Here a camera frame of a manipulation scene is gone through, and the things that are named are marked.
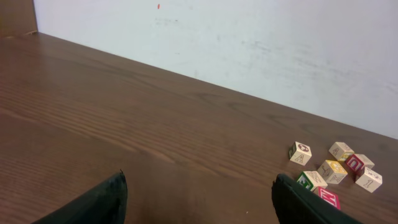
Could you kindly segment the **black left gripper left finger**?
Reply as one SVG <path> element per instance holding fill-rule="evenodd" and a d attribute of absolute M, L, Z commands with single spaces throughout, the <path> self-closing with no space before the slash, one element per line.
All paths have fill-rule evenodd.
<path fill-rule="evenodd" d="M 123 224 L 127 196 L 126 177 L 120 171 L 34 224 Z"/>

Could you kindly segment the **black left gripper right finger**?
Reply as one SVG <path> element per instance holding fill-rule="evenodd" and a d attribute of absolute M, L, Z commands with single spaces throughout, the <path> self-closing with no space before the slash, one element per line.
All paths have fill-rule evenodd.
<path fill-rule="evenodd" d="M 281 224 L 359 223 L 285 174 L 273 181 L 272 203 Z"/>

